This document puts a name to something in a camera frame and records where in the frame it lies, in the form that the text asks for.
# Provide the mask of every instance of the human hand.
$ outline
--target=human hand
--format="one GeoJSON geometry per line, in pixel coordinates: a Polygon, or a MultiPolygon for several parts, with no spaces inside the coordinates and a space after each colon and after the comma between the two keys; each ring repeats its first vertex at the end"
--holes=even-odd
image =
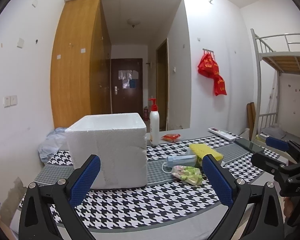
{"type": "Polygon", "coordinates": [[[283,199],[283,202],[284,202],[283,214],[289,218],[294,210],[293,203],[290,197],[285,197],[283,199]]]}

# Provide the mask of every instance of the crumpled plastic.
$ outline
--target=crumpled plastic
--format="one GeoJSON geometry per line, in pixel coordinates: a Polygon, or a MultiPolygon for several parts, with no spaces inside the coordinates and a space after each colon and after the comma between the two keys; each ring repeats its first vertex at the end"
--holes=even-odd
{"type": "Polygon", "coordinates": [[[202,174],[198,168],[177,165],[172,168],[171,174],[193,186],[200,186],[202,183],[202,174]]]}
{"type": "Polygon", "coordinates": [[[64,127],[52,130],[47,135],[45,141],[39,144],[38,152],[43,163],[47,163],[56,151],[66,142],[65,130],[66,128],[64,127]]]}

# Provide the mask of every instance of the lotion bottle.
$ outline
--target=lotion bottle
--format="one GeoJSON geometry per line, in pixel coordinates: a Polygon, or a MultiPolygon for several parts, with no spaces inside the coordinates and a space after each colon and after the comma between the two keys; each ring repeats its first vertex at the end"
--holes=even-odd
{"type": "Polygon", "coordinates": [[[158,106],[155,104],[156,98],[150,98],[152,101],[150,112],[150,142],[153,145],[159,144],[159,113],[158,106]]]}

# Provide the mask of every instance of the gray pillow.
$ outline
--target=gray pillow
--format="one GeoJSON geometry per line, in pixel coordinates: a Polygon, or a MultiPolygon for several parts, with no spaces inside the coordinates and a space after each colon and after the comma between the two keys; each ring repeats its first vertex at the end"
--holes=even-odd
{"type": "Polygon", "coordinates": [[[286,136],[286,132],[277,125],[270,125],[269,127],[263,128],[261,132],[279,140],[286,136]]]}

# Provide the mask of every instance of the fire extinguisher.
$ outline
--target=fire extinguisher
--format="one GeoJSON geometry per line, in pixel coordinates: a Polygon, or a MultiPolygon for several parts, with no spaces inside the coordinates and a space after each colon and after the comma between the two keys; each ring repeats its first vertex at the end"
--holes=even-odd
{"type": "Polygon", "coordinates": [[[143,109],[143,120],[144,121],[149,120],[149,108],[147,106],[143,109]]]}

